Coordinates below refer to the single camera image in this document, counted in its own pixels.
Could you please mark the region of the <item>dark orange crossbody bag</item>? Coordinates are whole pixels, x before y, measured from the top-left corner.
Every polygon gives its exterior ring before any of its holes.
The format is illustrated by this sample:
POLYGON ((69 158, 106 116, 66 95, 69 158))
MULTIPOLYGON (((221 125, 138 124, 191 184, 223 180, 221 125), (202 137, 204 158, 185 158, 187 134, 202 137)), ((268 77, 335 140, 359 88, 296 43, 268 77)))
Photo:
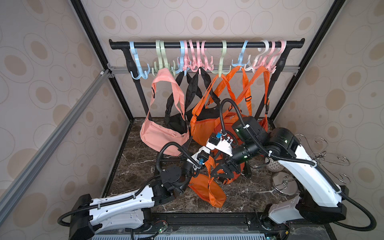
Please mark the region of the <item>dark orange crossbody bag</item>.
POLYGON ((230 94, 231 99, 233 99, 236 104, 240 104, 243 99, 246 101, 246 106, 249 112, 249 116, 253 116, 252 110, 253 110, 253 105, 252 105, 252 93, 251 93, 251 88, 253 83, 259 78, 261 74, 264 74, 264 97, 261 99, 261 104, 264 104, 267 109, 265 111, 265 116, 264 118, 259 122, 259 124, 266 130, 268 131, 268 112, 269 112, 269 99, 268 99, 268 90, 269 90, 269 85, 270 85, 270 72, 265 68, 265 67, 260 67, 259 69, 256 70, 254 73, 253 77, 251 80, 248 79, 247 73, 244 68, 237 66, 234 69, 232 69, 226 76, 223 77, 223 80, 220 84, 224 84, 225 87, 227 87, 228 92, 230 94), (235 75, 235 73, 239 70, 242 70, 243 77, 242 77, 242 83, 243 83, 243 91, 240 93, 240 95, 236 98, 234 93, 232 92, 231 86, 229 81, 232 79, 232 77, 235 75))

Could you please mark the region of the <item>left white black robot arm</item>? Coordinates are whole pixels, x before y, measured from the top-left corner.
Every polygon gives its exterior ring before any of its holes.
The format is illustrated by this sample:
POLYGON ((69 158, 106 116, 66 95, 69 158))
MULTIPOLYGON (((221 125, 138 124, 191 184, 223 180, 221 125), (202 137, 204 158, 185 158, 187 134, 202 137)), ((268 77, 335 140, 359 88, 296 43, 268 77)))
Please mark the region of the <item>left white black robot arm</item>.
POLYGON ((191 154, 176 142, 163 146, 156 157, 158 174, 149 178, 138 190, 111 198, 91 198, 82 195, 70 212, 61 215, 57 222, 70 229, 70 240, 89 240, 95 234, 117 228, 138 229, 147 223, 144 210, 164 205, 183 195, 192 180, 209 160, 211 150, 201 147, 191 154), (166 151, 176 147, 180 151, 182 166, 176 164, 162 168, 166 151))

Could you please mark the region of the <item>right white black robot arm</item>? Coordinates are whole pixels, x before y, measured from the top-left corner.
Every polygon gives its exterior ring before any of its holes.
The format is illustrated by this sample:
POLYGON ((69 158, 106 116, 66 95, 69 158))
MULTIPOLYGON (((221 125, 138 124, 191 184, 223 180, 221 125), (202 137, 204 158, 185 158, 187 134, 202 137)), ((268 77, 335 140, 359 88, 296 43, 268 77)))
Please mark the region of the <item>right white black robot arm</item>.
POLYGON ((284 166, 304 191, 292 200, 279 204, 269 204, 259 220, 265 229, 291 220, 304 219, 316 224, 334 223, 340 227, 368 232, 377 226, 375 217, 361 204, 348 196, 347 188, 337 185, 322 167, 313 160, 301 145, 298 138, 286 128, 276 128, 267 131, 254 117, 242 117, 242 114, 232 99, 224 99, 219 106, 219 119, 222 130, 212 134, 208 144, 223 153, 222 160, 212 170, 215 178, 232 179, 234 174, 240 174, 241 164, 256 156, 264 156, 277 161, 284 166), (237 113, 238 120, 232 129, 240 138, 242 144, 231 146, 231 133, 227 132, 224 124, 223 107, 230 103, 237 113), (347 208, 342 201, 362 211, 370 220, 368 226, 357 227, 344 224, 347 208))

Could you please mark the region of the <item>pink crossbody bag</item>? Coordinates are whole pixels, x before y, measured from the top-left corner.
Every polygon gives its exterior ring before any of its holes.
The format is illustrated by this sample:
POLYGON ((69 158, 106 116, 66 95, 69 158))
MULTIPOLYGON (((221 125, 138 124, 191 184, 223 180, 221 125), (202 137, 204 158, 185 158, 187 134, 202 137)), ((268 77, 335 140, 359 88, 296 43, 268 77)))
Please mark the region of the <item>pink crossbody bag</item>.
MULTIPOLYGON (((172 86, 173 94, 176 103, 181 103, 182 110, 178 107, 176 109, 180 113, 185 113, 184 111, 184 92, 181 90, 180 86, 176 83, 173 75, 168 69, 159 70, 157 76, 152 82, 152 98, 150 104, 152 105, 155 101, 155 96, 157 93, 157 83, 158 82, 169 82, 172 86)), ((179 145, 185 144, 189 138, 190 133, 180 134, 174 130, 163 127, 151 120, 149 120, 149 114, 147 114, 146 119, 142 125, 140 136, 142 142, 144 142, 151 149, 160 152, 162 147, 169 142, 176 142, 179 145)))

